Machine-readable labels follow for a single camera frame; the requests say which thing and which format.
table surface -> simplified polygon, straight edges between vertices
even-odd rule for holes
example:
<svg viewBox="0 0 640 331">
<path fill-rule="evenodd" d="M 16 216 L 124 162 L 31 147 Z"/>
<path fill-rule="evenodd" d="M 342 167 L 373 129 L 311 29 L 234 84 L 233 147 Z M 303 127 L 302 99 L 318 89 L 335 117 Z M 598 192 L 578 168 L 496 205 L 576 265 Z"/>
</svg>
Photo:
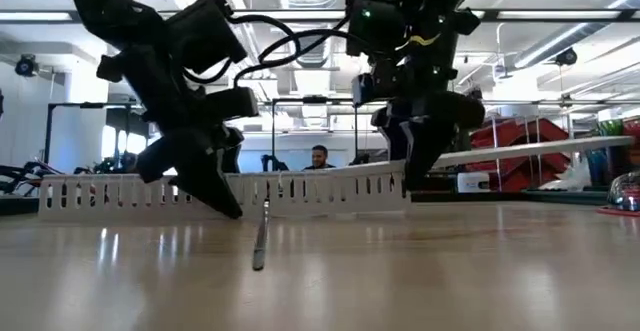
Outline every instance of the table surface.
<svg viewBox="0 0 640 331">
<path fill-rule="evenodd" d="M 4 330 L 639 330 L 640 220 L 451 203 L 256 226 L 0 219 Z"/>
</svg>

ceiling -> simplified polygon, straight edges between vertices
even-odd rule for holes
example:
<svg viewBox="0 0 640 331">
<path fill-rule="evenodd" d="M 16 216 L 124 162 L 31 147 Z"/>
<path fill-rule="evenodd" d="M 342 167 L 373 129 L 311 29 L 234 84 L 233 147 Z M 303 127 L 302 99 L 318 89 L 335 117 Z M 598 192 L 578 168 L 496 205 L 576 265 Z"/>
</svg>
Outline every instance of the ceiling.
<svg viewBox="0 0 640 331">
<path fill-rule="evenodd" d="M 139 0 L 157 10 L 171 11 L 180 8 L 181 0 Z M 237 9 L 282 9 L 300 8 L 308 0 L 230 0 Z M 472 9 L 605 9 L 615 0 L 466 0 L 463 7 Z M 324 0 L 323 8 L 343 9 L 343 0 Z M 74 10 L 72 0 L 0 0 L 1 10 L 43 11 Z M 328 24 L 298 23 L 298 28 L 327 27 Z M 620 23 L 607 25 L 596 33 L 582 37 L 572 46 L 578 54 L 578 63 L 574 66 L 558 68 L 547 65 L 542 60 L 527 68 L 513 67 L 514 60 L 526 52 L 534 52 L 540 44 L 552 41 L 563 30 L 576 27 L 577 24 L 561 23 L 486 23 L 482 24 L 471 36 L 460 37 L 454 67 L 459 70 L 453 88 L 462 92 L 471 86 L 479 86 L 485 98 L 497 99 L 558 99 L 562 93 L 573 92 L 575 98 L 637 98 L 635 90 L 640 88 L 640 62 L 635 55 L 640 54 L 640 24 Z M 278 31 L 265 25 L 252 25 L 238 33 L 248 50 L 260 50 L 282 37 Z M 86 54 L 99 59 L 106 48 L 79 24 L 0 24 L 0 38 L 14 43 L 69 43 Z M 272 70 L 271 74 L 254 75 L 254 78 L 277 78 L 277 90 L 261 97 L 299 96 L 300 94 L 325 93 L 336 97 L 349 97 L 351 80 L 366 69 L 361 59 L 347 57 L 342 40 L 332 40 L 325 46 L 327 63 L 321 70 L 304 68 L 299 64 Z M 508 87 L 494 77 L 493 65 L 498 61 L 507 65 L 516 82 L 509 81 Z M 56 67 L 64 68 L 64 62 Z M 531 92 L 531 86 L 538 92 Z M 114 87 L 124 92 L 125 85 Z M 598 107 L 583 107 L 581 112 L 591 112 Z"/>
</svg>

wooden table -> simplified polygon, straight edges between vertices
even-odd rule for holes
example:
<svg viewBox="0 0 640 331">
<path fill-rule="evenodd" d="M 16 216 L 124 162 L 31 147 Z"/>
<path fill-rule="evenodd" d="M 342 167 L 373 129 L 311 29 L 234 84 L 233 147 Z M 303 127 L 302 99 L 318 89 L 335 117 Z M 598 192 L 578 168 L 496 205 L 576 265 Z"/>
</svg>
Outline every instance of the wooden table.
<svg viewBox="0 0 640 331">
<path fill-rule="evenodd" d="M 640 220 L 426 204 L 406 218 L 0 219 L 3 330 L 639 330 Z"/>
</svg>

